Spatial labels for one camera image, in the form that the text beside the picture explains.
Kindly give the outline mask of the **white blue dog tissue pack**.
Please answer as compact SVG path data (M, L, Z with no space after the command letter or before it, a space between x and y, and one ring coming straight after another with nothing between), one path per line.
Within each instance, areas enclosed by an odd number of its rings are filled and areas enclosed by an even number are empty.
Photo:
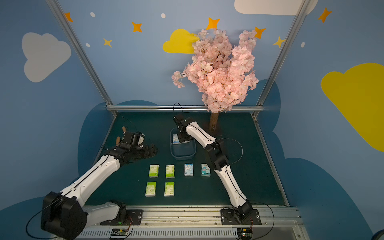
M178 134L173 134L173 145L178 145L180 144L179 136Z

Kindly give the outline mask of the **green tissue pack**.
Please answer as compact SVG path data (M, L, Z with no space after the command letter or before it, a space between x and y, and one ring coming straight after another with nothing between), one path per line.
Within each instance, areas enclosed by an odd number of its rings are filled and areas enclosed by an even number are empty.
M150 165L149 178L158 178L159 169L160 169L160 165Z
M175 178L175 165L166 165L166 179Z
M173 197L175 195L175 183L174 182L166 182L165 183L165 197Z
M145 197L155 197L157 189L157 182L147 182Z

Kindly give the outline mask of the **white blue elephant tissue pack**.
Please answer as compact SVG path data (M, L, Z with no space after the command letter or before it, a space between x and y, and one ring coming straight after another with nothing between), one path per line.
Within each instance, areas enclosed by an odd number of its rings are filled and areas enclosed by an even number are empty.
M184 176L193 177L194 176L194 165L193 164L184 164Z

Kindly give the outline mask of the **blue monster tissue pack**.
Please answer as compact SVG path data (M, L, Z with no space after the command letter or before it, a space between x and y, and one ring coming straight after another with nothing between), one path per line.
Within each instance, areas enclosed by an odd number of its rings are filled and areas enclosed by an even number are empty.
M211 176L211 170L207 164L201 164L201 176L202 177L210 177Z

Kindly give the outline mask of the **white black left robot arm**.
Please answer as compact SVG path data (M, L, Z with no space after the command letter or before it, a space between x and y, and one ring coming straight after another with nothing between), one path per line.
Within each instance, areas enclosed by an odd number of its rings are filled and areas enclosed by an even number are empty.
M41 229L65 240L74 240L87 227L100 223L124 224L129 216L126 204L109 201L86 207L94 191L120 167L154 157L158 149L145 143L141 132L124 131L117 144L86 173L58 193L50 192L43 200Z

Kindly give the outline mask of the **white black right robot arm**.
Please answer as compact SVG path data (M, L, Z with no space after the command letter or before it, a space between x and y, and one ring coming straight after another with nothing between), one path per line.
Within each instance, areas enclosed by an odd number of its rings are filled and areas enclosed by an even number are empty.
M206 151L211 160L215 173L223 183L234 210L235 217L239 222L249 220L253 213L253 206L245 194L241 191L231 169L224 141L216 139L208 134L191 117L184 118L182 114L173 117L178 129L178 138L184 143L196 140Z

